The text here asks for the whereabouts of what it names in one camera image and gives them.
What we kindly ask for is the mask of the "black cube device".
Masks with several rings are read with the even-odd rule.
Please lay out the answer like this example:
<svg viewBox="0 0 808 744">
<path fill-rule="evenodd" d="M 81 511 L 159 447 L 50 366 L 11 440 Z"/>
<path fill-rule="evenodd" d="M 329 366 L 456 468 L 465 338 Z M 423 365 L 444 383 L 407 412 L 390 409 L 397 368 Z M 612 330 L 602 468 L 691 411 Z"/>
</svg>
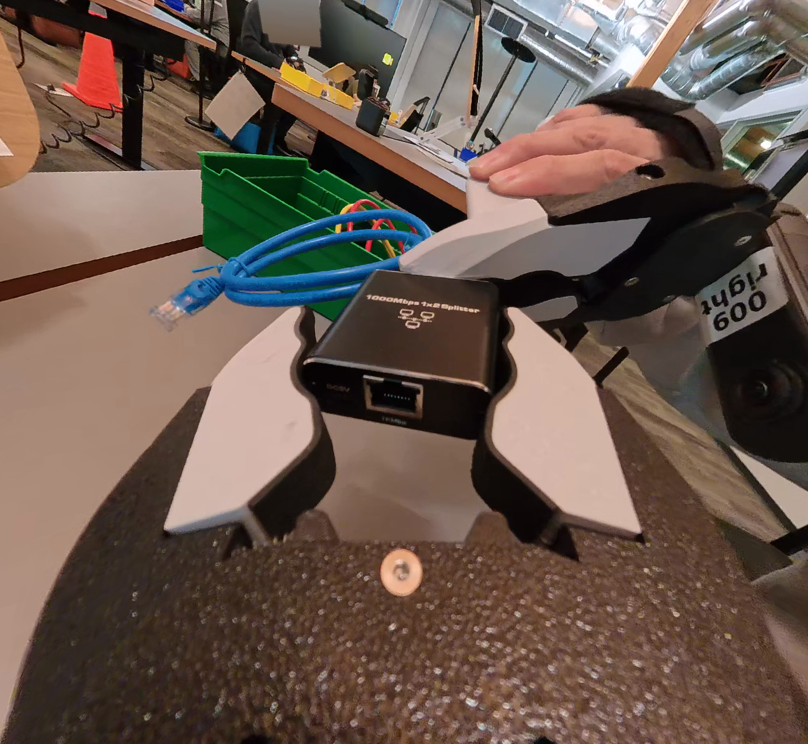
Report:
<svg viewBox="0 0 808 744">
<path fill-rule="evenodd" d="M 356 127 L 374 137 L 380 137 L 389 121 L 389 103 L 374 97 L 361 101 L 356 118 Z"/>
</svg>

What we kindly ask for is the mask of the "wood-edged office table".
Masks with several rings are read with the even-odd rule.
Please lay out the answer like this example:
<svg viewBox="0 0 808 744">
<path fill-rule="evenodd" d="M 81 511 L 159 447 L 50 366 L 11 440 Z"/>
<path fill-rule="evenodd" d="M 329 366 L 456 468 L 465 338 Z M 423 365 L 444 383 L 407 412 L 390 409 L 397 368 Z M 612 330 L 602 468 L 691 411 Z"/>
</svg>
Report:
<svg viewBox="0 0 808 744">
<path fill-rule="evenodd" d="M 180 61 L 186 42 L 213 50 L 213 40 L 193 29 L 183 16 L 171 15 L 137 0 L 2 0 L 13 10 L 15 23 L 24 31 L 58 44 L 64 37 L 86 32 L 106 38 L 122 63 L 123 110 L 120 148 L 91 139 L 97 149 L 117 155 L 127 167 L 141 170 L 143 98 L 148 91 L 145 74 L 153 56 Z"/>
<path fill-rule="evenodd" d="M 466 212 L 466 179 L 442 166 L 419 145 L 387 134 L 375 137 L 356 126 L 356 116 L 336 103 L 303 93 L 271 69 L 238 52 L 234 58 L 275 83 L 272 102 L 323 135 L 406 179 L 454 209 Z"/>
</svg>

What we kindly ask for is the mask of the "person's right hand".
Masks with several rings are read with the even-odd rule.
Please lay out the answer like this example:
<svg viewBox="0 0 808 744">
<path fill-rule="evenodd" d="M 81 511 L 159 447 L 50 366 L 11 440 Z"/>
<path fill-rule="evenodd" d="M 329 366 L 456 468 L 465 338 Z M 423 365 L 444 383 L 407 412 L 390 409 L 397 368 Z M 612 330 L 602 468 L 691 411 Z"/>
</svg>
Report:
<svg viewBox="0 0 808 744">
<path fill-rule="evenodd" d="M 673 155 L 663 136 L 637 120 L 585 104 L 507 140 L 476 158 L 469 170 L 473 180 L 500 196 L 541 198 L 592 193 Z"/>
</svg>

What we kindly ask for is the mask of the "black ethernet splitter box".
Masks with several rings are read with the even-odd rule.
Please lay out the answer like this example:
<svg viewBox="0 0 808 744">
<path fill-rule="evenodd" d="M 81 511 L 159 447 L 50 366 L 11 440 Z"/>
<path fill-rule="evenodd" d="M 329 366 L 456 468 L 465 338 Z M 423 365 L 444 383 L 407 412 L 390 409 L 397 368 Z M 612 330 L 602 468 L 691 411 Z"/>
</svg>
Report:
<svg viewBox="0 0 808 744">
<path fill-rule="evenodd" d="M 494 394 L 500 294 L 377 271 L 300 366 L 321 410 L 471 440 Z"/>
</svg>

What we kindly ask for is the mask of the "wooden instruction board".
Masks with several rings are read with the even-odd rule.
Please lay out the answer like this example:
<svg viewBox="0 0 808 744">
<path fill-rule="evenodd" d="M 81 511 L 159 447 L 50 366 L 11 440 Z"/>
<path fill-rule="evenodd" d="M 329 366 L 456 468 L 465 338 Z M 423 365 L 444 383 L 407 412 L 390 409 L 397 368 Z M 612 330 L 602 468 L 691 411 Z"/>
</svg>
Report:
<svg viewBox="0 0 808 744">
<path fill-rule="evenodd" d="M 26 85 L 1 37 L 1 187 L 29 173 L 40 149 L 40 125 Z"/>
<path fill-rule="evenodd" d="M 479 96 L 482 82 L 482 22 L 480 13 L 475 13 L 473 18 L 473 55 L 470 74 L 470 86 L 468 104 L 465 114 L 467 125 L 476 124 L 478 120 Z"/>
</svg>

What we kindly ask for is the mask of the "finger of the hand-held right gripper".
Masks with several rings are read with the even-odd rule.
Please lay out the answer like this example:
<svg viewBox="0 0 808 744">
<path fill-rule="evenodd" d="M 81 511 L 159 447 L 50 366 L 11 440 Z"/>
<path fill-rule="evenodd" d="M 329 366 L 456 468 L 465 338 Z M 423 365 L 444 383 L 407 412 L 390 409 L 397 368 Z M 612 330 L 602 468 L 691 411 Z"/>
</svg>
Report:
<svg viewBox="0 0 808 744">
<path fill-rule="evenodd" d="M 553 226 L 541 204 L 466 183 L 467 219 L 432 234 L 400 260 L 403 273 L 511 280 L 532 272 L 592 274 L 637 240 L 649 218 Z"/>
</svg>

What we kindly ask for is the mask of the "small yellow bin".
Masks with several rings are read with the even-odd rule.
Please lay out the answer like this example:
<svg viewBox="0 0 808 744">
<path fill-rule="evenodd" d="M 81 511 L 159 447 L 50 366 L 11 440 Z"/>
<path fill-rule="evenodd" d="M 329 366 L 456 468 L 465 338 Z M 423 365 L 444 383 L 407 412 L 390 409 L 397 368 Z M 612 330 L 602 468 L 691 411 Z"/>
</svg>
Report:
<svg viewBox="0 0 808 744">
<path fill-rule="evenodd" d="M 356 81 L 356 73 L 346 63 L 338 63 L 327 69 L 324 73 L 324 81 L 318 81 L 305 71 L 288 63 L 281 66 L 280 77 L 299 91 L 318 99 L 338 104 L 348 110 L 355 106 L 355 97 L 349 89 L 351 84 Z"/>
</svg>

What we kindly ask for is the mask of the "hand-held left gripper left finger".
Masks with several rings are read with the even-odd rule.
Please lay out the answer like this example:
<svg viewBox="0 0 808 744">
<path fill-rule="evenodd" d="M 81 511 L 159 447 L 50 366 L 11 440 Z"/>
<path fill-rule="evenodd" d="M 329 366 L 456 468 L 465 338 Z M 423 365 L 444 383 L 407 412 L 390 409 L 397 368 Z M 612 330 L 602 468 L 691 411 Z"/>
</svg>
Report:
<svg viewBox="0 0 808 744">
<path fill-rule="evenodd" d="M 316 399 L 301 380 L 315 344 L 314 313 L 284 311 L 216 376 L 164 530 L 238 525 L 284 537 L 326 496 L 335 452 Z"/>
</svg>

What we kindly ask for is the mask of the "black display screen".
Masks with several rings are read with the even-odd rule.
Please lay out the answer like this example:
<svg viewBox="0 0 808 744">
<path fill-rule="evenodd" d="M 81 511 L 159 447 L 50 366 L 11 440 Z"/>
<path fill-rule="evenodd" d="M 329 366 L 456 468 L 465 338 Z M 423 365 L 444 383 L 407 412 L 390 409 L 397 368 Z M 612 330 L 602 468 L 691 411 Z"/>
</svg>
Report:
<svg viewBox="0 0 808 744">
<path fill-rule="evenodd" d="M 309 47 L 309 58 L 327 68 L 345 63 L 355 72 L 373 67 L 380 94 L 387 97 L 407 40 L 341 0 L 321 0 L 319 13 L 321 46 Z"/>
</svg>

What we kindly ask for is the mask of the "black floor lamp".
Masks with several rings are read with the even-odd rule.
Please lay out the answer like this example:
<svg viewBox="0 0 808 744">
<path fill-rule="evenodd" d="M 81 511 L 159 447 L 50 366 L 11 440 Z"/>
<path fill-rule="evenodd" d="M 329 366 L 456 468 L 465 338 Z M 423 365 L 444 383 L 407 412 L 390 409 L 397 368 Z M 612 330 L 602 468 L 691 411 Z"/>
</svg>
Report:
<svg viewBox="0 0 808 744">
<path fill-rule="evenodd" d="M 508 80 L 508 76 L 510 75 L 511 70 L 513 69 L 514 65 L 518 62 L 520 63 L 535 63 L 536 56 L 531 50 L 523 45 L 521 42 L 511 38 L 511 37 L 502 37 L 501 39 L 501 47 L 503 50 L 508 54 L 509 60 L 508 64 L 506 65 L 504 71 L 500 76 L 500 80 L 498 81 L 496 87 L 494 88 L 493 93 L 490 96 L 490 100 L 488 101 L 485 109 L 479 116 L 479 121 L 477 124 L 477 128 L 475 130 L 475 134 L 479 133 L 479 130 L 484 126 L 486 119 L 488 118 L 497 98 L 502 91 L 505 83 Z"/>
</svg>

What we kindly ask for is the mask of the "silver ventilation duct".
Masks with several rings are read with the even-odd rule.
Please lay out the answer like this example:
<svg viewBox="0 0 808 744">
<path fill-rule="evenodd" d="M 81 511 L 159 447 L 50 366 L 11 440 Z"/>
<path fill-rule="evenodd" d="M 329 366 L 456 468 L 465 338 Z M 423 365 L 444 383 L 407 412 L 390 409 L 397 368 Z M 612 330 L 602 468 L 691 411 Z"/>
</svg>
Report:
<svg viewBox="0 0 808 744">
<path fill-rule="evenodd" d="M 653 52 L 688 0 L 482 0 L 482 23 L 517 37 L 580 86 L 631 46 Z M 687 101 L 728 88 L 784 53 L 806 63 L 806 0 L 709 0 L 660 79 Z"/>
</svg>

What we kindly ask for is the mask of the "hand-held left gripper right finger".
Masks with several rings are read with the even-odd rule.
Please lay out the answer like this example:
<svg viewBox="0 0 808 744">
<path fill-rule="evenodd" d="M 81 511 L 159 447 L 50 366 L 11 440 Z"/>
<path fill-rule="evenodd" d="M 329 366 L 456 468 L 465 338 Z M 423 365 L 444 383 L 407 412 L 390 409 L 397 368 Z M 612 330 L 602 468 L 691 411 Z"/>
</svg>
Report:
<svg viewBox="0 0 808 744">
<path fill-rule="evenodd" d="M 478 495 L 523 543 L 571 545 L 573 528 L 641 540 L 594 381 L 522 310 L 504 310 L 502 328 L 500 388 L 473 451 Z"/>
</svg>

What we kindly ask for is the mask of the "green plastic bin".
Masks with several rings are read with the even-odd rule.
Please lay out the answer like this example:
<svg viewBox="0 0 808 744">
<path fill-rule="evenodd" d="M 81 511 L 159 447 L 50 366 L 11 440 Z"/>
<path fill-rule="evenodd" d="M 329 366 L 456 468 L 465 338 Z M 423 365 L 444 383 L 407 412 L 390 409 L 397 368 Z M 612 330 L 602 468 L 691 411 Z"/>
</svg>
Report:
<svg viewBox="0 0 808 744">
<path fill-rule="evenodd" d="M 355 217 L 352 236 L 379 222 L 385 206 L 331 172 L 316 172 L 302 158 L 257 154 L 201 152 L 203 245 L 224 259 L 288 230 L 343 212 Z M 349 207 L 367 200 L 348 214 Z M 417 229 L 388 215 L 375 234 Z M 377 238 L 358 243 L 313 249 L 270 265 L 256 276 L 320 274 L 344 267 L 392 262 L 393 250 L 403 252 L 409 242 Z"/>
</svg>

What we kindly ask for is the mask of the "orange traffic cone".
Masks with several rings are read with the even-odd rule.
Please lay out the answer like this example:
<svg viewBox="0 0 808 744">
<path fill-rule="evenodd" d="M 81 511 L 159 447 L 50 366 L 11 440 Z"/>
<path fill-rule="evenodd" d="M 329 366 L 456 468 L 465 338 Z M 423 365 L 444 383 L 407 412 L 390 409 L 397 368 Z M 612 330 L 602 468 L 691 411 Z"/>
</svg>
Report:
<svg viewBox="0 0 808 744">
<path fill-rule="evenodd" d="M 122 112 L 123 103 L 116 76 L 112 42 L 86 32 L 82 43 L 77 82 L 64 82 L 62 89 L 94 109 Z"/>
</svg>

